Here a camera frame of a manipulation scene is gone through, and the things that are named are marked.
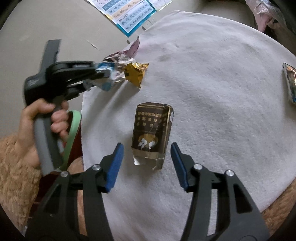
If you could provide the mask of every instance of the hand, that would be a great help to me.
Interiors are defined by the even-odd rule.
[[[27,164],[32,167],[39,167],[39,157],[35,146],[33,123],[34,118],[38,113],[47,114],[54,110],[55,105],[47,103],[44,99],[39,99],[31,105],[23,109],[19,130],[17,133],[17,141],[15,143],[15,151]],[[52,114],[51,130],[54,133],[59,133],[63,141],[68,138],[68,102],[62,102],[62,109]]]

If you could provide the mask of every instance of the finger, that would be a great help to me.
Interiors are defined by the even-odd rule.
[[[64,141],[64,142],[67,142],[68,140],[68,132],[66,130],[62,130],[60,133],[59,133],[59,136],[61,137],[61,139]]]
[[[69,103],[68,103],[68,101],[64,100],[64,101],[62,102],[61,106],[62,106],[62,108],[63,108],[64,110],[68,110],[68,109],[69,109]]]
[[[47,103],[44,99],[38,99],[23,109],[22,117],[28,117],[33,120],[38,113],[47,114],[52,112],[54,108],[54,104]]]
[[[52,122],[61,122],[68,120],[68,113],[65,110],[58,110],[52,114]]]
[[[63,130],[67,130],[67,129],[68,129],[68,123],[66,121],[59,122],[59,123],[52,123],[52,125],[51,125],[51,130],[54,133],[59,133]]]

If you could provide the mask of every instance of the white cloth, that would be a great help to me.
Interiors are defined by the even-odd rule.
[[[117,142],[125,147],[115,187],[103,197],[115,240],[180,240],[192,194],[179,185],[172,142],[211,171],[234,170],[259,209],[268,207],[295,177],[296,108],[288,102],[282,64],[296,66],[296,57],[246,25],[180,11],[140,42],[135,59],[150,63],[140,90],[126,81],[83,97],[85,169]],[[143,102],[175,111],[160,171],[133,163],[133,124]]]

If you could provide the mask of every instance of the gold wrapper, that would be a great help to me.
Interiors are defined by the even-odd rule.
[[[162,168],[173,117],[174,110],[167,104],[137,106],[131,146],[135,165],[150,162],[154,170]]]
[[[138,88],[141,88],[141,82],[143,80],[143,77],[145,75],[145,71],[148,68],[149,63],[147,64],[140,64],[140,63],[130,63],[126,66],[126,69],[124,71],[124,75],[126,79],[137,86]]]

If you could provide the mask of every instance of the green strap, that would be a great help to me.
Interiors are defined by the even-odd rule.
[[[63,154],[64,163],[59,168],[61,171],[67,170],[70,152],[71,152],[75,137],[78,133],[79,125],[81,122],[81,113],[79,111],[70,110],[69,113],[71,113],[73,117],[72,117],[71,127],[69,131],[68,141],[66,143],[64,154]]]

